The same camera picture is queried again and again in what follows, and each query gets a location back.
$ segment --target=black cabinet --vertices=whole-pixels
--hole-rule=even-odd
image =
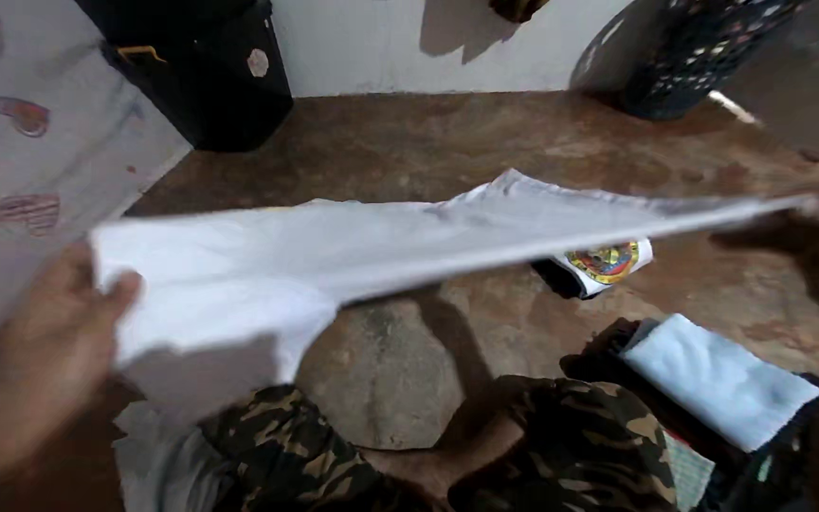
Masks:
[[[292,108],[267,1],[76,1],[109,63],[197,148],[253,149]]]

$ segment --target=fabric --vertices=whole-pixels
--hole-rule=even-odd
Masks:
[[[46,256],[190,148],[100,39],[72,0],[0,0],[0,320]]]
[[[114,423],[127,434],[113,442],[126,510],[213,509],[229,462],[198,427],[176,428],[147,402],[129,404]]]
[[[665,430],[663,434],[665,434],[665,444],[669,448],[672,462],[672,477],[675,483],[675,494],[678,497],[678,510],[689,512],[700,503],[716,464],[693,451],[685,442],[670,436]]]
[[[726,441],[753,452],[819,395],[797,375],[675,314],[621,359]]]
[[[193,422],[251,389],[292,382],[342,304],[809,199],[647,200],[562,189],[512,169],[439,203],[315,200],[121,219],[90,238],[98,286],[129,268],[146,282],[118,327],[117,366],[163,412]]]
[[[663,431],[640,400],[609,383],[531,384],[512,406],[523,441],[454,486],[457,512],[674,510]],[[377,473],[292,386],[255,392],[204,430],[236,468],[245,511],[430,510]]]

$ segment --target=metal handle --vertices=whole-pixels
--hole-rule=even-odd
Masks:
[[[158,60],[160,62],[166,62],[165,60],[160,58],[160,55],[156,54],[156,50],[154,49],[153,46],[125,46],[122,48],[116,48],[116,52],[119,53],[125,60],[128,60],[129,55],[150,54],[151,56],[153,56],[155,60]]]

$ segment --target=person's left hand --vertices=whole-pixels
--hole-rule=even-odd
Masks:
[[[0,472],[29,458],[74,419],[107,379],[116,322],[141,276],[123,274],[107,294],[93,286],[86,243],[39,275],[0,332]]]

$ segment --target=camouflage fabric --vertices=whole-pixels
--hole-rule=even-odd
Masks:
[[[451,489],[458,512],[675,511],[663,429],[635,394],[540,379],[511,410],[522,445]]]
[[[451,489],[457,512],[675,510],[662,429],[617,384],[533,379],[510,413],[523,441]],[[203,428],[235,463],[244,512],[431,510],[365,462],[292,386],[257,391]]]
[[[291,385],[253,392],[201,425],[234,463],[242,510],[428,510],[365,462]]]

